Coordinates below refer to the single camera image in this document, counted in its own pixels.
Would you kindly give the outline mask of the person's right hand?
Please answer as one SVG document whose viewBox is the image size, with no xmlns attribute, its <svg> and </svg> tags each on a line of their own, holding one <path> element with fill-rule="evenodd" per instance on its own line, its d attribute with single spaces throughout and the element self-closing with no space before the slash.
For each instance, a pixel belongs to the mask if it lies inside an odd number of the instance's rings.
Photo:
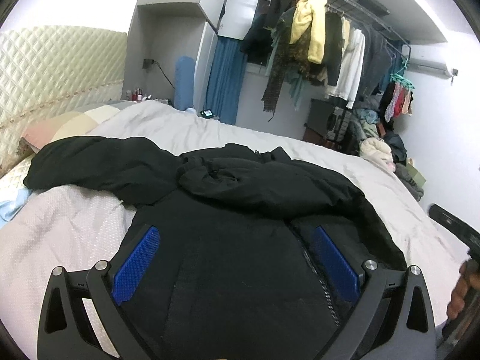
<svg viewBox="0 0 480 360">
<path fill-rule="evenodd" d="M 460 277 L 455 288 L 451 292 L 451 300 L 448 303 L 447 317 L 455 320 L 465 308 L 465 297 L 470 289 L 479 290 L 479 272 L 470 271 L 470 261 L 465 261 L 459 269 Z"/>
</svg>

